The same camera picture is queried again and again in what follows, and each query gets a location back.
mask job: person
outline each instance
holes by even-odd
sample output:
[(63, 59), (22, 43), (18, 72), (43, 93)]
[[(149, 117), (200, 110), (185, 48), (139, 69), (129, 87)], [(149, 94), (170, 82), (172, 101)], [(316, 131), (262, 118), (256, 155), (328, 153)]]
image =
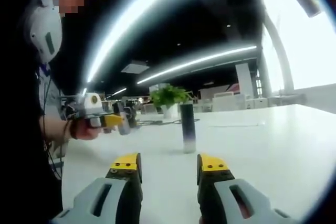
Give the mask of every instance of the person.
[[(13, 55), (19, 57), (20, 60), (19, 74), (22, 76), (21, 85), (27, 90), (25, 92), (27, 104), (25, 113), (29, 115), (29, 119), (26, 119), (27, 126), (23, 124), (22, 132), (24, 134), (17, 133), (20, 144), (12, 150), (15, 150), (17, 155), (20, 151), (25, 152), (32, 169), (22, 170), (21, 178), (27, 179), (24, 186), (16, 187), (14, 192), (16, 196), (12, 196), (12, 198), (15, 199), (15, 209), (33, 215), (34, 223), (48, 223), (50, 219), (62, 211), (62, 200), (61, 183), (54, 176), (49, 165), (45, 146), (48, 146), (51, 141), (62, 144), (71, 138), (93, 140), (98, 136), (100, 130), (87, 128), (84, 120), (62, 121), (44, 115), (39, 100), (38, 76), (36, 75), (40, 62), (36, 51), (32, 50), (31, 45), (27, 45), (25, 42), (24, 26), (20, 24), (31, 0), (16, 0), (15, 3), (19, 15), (13, 11), (16, 29), (13, 34), (10, 34), (12, 36), (10, 43), (12, 43)], [(85, 0), (55, 0), (55, 3), (59, 7), (60, 14), (64, 16), (68, 13), (76, 13), (78, 7), (84, 5)]]

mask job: green plant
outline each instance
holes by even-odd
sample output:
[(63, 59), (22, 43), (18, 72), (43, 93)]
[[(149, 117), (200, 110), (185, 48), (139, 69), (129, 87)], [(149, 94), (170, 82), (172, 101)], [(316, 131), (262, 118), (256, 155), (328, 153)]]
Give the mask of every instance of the green plant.
[(151, 92), (150, 97), (156, 107), (166, 105), (167, 109), (176, 103), (185, 103), (191, 99), (190, 92), (170, 84)]

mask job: hand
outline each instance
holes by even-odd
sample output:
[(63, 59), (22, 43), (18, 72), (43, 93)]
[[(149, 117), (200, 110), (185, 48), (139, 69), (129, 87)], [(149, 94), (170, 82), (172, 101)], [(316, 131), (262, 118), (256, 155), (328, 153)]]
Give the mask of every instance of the hand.
[(101, 129), (89, 128), (84, 120), (79, 120), (76, 122), (76, 129), (74, 133), (77, 139), (81, 140), (93, 140), (98, 137)]

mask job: desk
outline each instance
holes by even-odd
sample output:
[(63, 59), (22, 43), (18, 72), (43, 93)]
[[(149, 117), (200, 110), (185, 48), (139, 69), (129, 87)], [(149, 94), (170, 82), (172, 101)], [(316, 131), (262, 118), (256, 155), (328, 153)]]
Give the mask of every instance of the desk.
[[(142, 115), (144, 120), (162, 115)], [(196, 113), (197, 152), (222, 157), (271, 199), (272, 206), (303, 218), (327, 187), (336, 165), (336, 115), (290, 105), (257, 110)], [(140, 223), (197, 224), (196, 155), (182, 153), (178, 124), (143, 126), (120, 136), (71, 140), (62, 181), (64, 207), (113, 160), (140, 152), (143, 202)]]

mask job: black cylinder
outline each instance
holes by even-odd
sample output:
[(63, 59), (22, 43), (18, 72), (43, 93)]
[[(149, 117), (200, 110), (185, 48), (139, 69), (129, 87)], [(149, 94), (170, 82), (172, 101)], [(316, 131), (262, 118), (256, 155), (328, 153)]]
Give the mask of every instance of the black cylinder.
[(194, 107), (192, 104), (180, 105), (184, 152), (196, 151), (196, 131)]

